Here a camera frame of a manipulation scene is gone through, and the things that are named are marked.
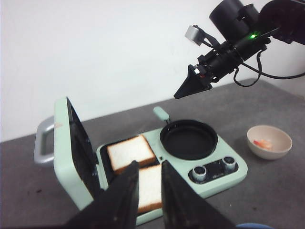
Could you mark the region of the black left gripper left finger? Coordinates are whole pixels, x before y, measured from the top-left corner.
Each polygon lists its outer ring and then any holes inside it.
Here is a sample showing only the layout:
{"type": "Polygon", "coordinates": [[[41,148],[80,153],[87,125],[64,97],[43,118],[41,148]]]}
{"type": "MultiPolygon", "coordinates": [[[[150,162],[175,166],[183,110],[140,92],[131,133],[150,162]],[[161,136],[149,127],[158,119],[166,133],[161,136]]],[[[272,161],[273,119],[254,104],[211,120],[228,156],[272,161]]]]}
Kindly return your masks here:
{"type": "Polygon", "coordinates": [[[134,229],[139,203],[139,163],[132,161],[107,190],[66,223],[69,229],[134,229]]]}

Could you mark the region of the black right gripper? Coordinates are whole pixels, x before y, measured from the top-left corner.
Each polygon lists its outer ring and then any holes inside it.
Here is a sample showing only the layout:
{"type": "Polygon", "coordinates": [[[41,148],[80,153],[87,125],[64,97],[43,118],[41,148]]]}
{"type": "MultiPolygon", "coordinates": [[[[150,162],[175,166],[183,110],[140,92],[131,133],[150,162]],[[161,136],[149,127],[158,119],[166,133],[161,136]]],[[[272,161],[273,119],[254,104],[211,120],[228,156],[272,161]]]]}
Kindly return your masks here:
{"type": "Polygon", "coordinates": [[[266,45],[267,38],[247,35],[236,43],[224,42],[206,55],[201,55],[198,57],[199,64],[197,66],[188,65],[187,77],[174,94],[174,98],[180,99],[211,90],[211,83],[216,83],[227,74],[232,73],[255,54],[257,55],[258,70],[261,71],[260,55],[266,50],[266,45]]]}

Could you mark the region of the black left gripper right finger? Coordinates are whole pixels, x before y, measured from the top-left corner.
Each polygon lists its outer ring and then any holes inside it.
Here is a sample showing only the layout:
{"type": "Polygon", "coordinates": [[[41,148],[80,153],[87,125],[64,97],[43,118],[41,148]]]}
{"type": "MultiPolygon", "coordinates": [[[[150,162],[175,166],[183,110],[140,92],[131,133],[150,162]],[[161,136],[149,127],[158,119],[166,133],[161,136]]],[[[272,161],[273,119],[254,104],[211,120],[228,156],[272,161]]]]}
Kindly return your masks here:
{"type": "Polygon", "coordinates": [[[162,163],[166,229],[234,229],[235,224],[200,197],[167,160],[162,163]]]}

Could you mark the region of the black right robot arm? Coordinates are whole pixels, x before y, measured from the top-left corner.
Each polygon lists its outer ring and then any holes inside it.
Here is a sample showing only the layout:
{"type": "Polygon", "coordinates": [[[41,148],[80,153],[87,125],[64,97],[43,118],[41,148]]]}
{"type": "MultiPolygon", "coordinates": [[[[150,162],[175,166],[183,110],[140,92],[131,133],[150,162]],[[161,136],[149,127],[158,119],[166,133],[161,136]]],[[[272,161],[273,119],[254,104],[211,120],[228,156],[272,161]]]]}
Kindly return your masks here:
{"type": "Polygon", "coordinates": [[[305,2],[303,0],[272,0],[261,11],[253,4],[243,5],[239,0],[223,0],[211,12],[210,20],[223,35],[219,43],[197,25],[189,26],[185,36],[200,46],[211,48],[198,57],[197,65],[188,66],[188,74],[174,94],[175,99],[210,90],[212,84],[224,76],[239,72],[243,65],[258,76],[272,79],[295,79],[304,76],[273,76],[262,71],[261,53],[270,37],[291,44],[305,43],[305,2]]]}

